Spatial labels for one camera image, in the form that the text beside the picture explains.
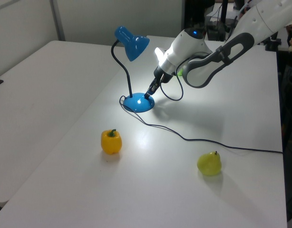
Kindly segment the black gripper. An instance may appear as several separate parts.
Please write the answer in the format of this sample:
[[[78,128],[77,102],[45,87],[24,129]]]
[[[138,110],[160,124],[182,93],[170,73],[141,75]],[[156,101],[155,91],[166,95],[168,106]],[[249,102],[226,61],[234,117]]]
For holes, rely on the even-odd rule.
[[[144,94],[145,99],[148,99],[157,91],[157,89],[160,87],[160,83],[168,83],[173,77],[173,75],[164,72],[160,66],[154,70],[154,76],[154,80],[151,82],[148,90]]]

